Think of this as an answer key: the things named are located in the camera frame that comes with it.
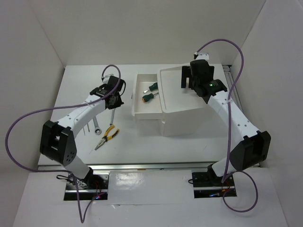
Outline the green stubby phillips screwdriver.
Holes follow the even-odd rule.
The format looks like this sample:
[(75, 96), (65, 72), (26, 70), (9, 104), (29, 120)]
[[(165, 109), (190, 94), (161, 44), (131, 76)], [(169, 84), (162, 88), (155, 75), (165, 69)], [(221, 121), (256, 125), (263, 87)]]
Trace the green stubby phillips screwdriver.
[(143, 101), (144, 103), (147, 103), (147, 102), (151, 101), (152, 99), (154, 99), (155, 96), (157, 96), (158, 94), (159, 94), (159, 93), (150, 93), (150, 94), (144, 95), (144, 96), (142, 97), (142, 101)]

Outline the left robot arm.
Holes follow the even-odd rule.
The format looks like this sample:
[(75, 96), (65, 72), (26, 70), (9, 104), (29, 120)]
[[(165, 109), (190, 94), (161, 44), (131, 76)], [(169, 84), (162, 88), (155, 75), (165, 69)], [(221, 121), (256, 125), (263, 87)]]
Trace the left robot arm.
[(74, 109), (56, 122), (47, 121), (42, 128), (40, 153), (70, 171), (77, 184), (83, 188), (95, 188), (102, 179), (93, 174), (92, 168), (77, 156), (75, 138), (89, 121), (106, 109), (123, 105), (120, 91), (126, 82), (110, 76), (107, 83), (93, 89), (84, 101), (84, 106)]

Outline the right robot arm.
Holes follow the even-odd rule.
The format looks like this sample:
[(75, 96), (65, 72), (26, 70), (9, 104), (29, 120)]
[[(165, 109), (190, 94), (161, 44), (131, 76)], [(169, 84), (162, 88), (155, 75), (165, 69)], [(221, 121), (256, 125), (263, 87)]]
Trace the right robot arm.
[(182, 66), (181, 88), (190, 88), (203, 98), (228, 126), (229, 157), (211, 164), (200, 181), (202, 185), (220, 186), (223, 176), (243, 171), (267, 158), (271, 136), (254, 126), (228, 97), (227, 87), (214, 79), (214, 67), (206, 60), (194, 60)]

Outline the small ratchet wrench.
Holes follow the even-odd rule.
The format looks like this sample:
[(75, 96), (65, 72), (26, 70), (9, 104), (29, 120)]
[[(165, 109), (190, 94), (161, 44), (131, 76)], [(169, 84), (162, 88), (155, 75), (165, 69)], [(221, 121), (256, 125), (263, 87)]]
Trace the small ratchet wrench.
[(116, 111), (116, 109), (113, 109), (113, 110), (112, 110), (112, 113), (111, 113), (111, 120), (110, 120), (110, 126), (112, 126), (113, 123), (114, 123), (115, 111)]

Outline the large ratchet wrench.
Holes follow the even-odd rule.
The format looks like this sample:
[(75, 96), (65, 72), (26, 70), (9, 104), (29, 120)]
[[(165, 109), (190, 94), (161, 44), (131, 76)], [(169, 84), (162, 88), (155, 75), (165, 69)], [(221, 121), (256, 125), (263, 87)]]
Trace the large ratchet wrench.
[(98, 121), (96, 117), (93, 117), (93, 124), (94, 124), (94, 133), (96, 135), (100, 135), (102, 133), (102, 130), (99, 127)]

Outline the yellow black pliers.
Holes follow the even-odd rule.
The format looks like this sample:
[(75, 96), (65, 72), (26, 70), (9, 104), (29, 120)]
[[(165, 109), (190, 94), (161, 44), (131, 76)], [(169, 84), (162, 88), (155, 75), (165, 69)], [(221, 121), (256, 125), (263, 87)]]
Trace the yellow black pliers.
[(103, 146), (106, 142), (108, 142), (109, 140), (113, 139), (119, 132), (120, 130), (117, 129), (112, 135), (109, 135), (110, 131), (112, 129), (114, 129), (115, 126), (111, 125), (105, 132), (104, 136), (102, 137), (102, 139), (100, 140), (100, 142), (96, 145), (94, 150), (98, 150), (101, 146)]

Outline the white drawer cabinet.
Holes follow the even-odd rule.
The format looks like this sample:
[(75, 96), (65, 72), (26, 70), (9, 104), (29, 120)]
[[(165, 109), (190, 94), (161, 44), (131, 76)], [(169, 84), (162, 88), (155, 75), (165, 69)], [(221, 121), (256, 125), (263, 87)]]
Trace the white drawer cabinet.
[(157, 73), (164, 137), (195, 133), (208, 111), (206, 103), (194, 90), (181, 88), (181, 71), (182, 67), (177, 66), (160, 69)]

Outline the right aluminium rail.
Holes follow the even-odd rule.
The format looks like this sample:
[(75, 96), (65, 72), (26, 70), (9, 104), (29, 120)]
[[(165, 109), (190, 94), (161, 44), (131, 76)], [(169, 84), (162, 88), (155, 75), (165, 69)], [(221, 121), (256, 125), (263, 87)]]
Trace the right aluminium rail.
[[(227, 84), (228, 84), (228, 88), (231, 88), (232, 85), (234, 84), (234, 79), (233, 79), (232, 72), (231, 72), (231, 65), (222, 65), (222, 67), (223, 67), (225, 78), (226, 78), (226, 81), (227, 81)], [(237, 92), (236, 88), (234, 88), (232, 90), (232, 99), (235, 102), (235, 104), (242, 111), (241, 102), (240, 102), (239, 95), (238, 95), (238, 92)]]

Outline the aluminium rail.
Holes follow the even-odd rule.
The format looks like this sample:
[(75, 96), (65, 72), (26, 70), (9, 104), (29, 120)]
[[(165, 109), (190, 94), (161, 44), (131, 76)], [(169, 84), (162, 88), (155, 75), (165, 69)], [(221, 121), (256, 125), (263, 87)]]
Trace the aluminium rail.
[[(226, 78), (226, 81), (227, 81), (227, 84), (228, 84), (228, 88), (231, 88), (232, 85), (234, 84), (234, 79), (233, 79), (232, 72), (231, 72), (231, 65), (222, 65), (222, 67), (223, 67), (225, 78)], [(238, 95), (238, 92), (237, 92), (236, 88), (234, 88), (232, 90), (232, 99), (235, 102), (235, 104), (242, 111), (241, 102), (240, 102), (239, 95)]]
[[(214, 162), (158, 162), (158, 163), (109, 163), (109, 164), (86, 164), (94, 170), (111, 171), (111, 170), (168, 170), (168, 169), (207, 169)], [(84, 164), (70, 164), (62, 166), (58, 164), (41, 164), (39, 170), (61, 170), (80, 171)]]

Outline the front aluminium rail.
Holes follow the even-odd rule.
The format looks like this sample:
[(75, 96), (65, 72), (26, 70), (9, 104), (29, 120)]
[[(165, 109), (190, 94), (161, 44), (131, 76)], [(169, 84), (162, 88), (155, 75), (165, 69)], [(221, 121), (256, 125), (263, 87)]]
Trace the front aluminium rail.
[[(158, 163), (109, 163), (109, 164), (86, 164), (94, 170), (111, 171), (111, 170), (168, 170), (168, 169), (207, 169), (214, 162), (158, 162)], [(62, 166), (58, 164), (41, 164), (39, 170), (61, 170), (80, 171), (84, 164), (70, 164)]]

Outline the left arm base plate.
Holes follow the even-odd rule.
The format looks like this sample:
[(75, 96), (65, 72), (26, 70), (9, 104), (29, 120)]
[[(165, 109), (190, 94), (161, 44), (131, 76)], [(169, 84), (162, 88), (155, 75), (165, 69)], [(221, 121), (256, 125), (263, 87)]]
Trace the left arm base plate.
[[(98, 174), (98, 176), (99, 176), (99, 180), (93, 182), (92, 185), (90, 186), (82, 183), (80, 180), (77, 180), (80, 201), (89, 201), (93, 198), (93, 196), (95, 196), (96, 200), (99, 201), (107, 200), (109, 173), (100, 173)], [(68, 174), (67, 176), (57, 175), (56, 178), (58, 180), (63, 180), (66, 182), (63, 200), (76, 201), (77, 200), (76, 185), (73, 181), (72, 176), (70, 174)]]

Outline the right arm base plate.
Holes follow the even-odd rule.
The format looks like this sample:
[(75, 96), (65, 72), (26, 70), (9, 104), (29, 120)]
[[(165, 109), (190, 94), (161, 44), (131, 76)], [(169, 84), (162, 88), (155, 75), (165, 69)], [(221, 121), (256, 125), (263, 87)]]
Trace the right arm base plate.
[(229, 177), (224, 183), (221, 180), (211, 182), (206, 172), (193, 172), (192, 178), (187, 181), (193, 185), (194, 198), (219, 198), (236, 197), (236, 189), (233, 177)]

